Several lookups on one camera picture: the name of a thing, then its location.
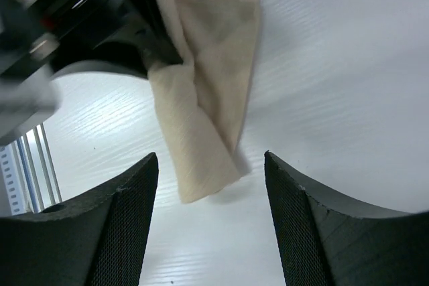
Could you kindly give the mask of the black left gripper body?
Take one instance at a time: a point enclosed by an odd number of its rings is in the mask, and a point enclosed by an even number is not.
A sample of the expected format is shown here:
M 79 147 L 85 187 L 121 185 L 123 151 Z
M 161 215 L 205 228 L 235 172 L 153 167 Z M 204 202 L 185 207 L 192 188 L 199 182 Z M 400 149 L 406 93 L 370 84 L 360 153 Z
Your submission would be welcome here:
M 78 64 L 147 77 L 151 0 L 1 0 L 1 77 Z

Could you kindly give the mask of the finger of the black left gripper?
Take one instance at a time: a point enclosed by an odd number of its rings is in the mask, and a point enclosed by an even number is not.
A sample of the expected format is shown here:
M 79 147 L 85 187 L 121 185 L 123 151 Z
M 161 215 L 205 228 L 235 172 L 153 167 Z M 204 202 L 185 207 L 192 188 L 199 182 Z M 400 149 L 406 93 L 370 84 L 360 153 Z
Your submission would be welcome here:
M 168 35 L 157 0 L 133 0 L 140 20 L 136 35 L 142 59 L 143 78 L 152 65 L 161 62 L 165 65 L 181 65 L 183 59 Z

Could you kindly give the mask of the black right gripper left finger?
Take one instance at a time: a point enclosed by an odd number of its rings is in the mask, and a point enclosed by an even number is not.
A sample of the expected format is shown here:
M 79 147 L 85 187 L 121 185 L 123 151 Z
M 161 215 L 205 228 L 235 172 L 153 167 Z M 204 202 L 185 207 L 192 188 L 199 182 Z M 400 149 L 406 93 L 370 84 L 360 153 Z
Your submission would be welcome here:
M 34 214 L 1 219 L 2 285 L 138 285 L 158 186 L 150 153 Z

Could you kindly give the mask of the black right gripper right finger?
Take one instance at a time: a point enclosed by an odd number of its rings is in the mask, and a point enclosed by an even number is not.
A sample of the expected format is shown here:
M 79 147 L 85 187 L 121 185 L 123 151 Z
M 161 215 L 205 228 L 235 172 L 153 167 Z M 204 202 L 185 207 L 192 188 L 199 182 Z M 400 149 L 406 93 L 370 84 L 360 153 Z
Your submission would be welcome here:
M 427 285 L 428 213 L 375 206 L 265 153 L 287 285 Z

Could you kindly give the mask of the beige cloth napkin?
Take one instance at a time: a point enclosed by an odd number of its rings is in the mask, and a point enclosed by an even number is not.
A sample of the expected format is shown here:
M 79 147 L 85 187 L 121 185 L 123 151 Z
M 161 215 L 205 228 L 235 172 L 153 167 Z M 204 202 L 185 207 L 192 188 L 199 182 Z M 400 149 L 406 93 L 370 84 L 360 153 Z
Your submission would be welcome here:
M 247 109 L 261 0 L 157 0 L 183 59 L 148 78 L 172 158 L 180 201 L 213 195 L 241 178 L 235 150 Z

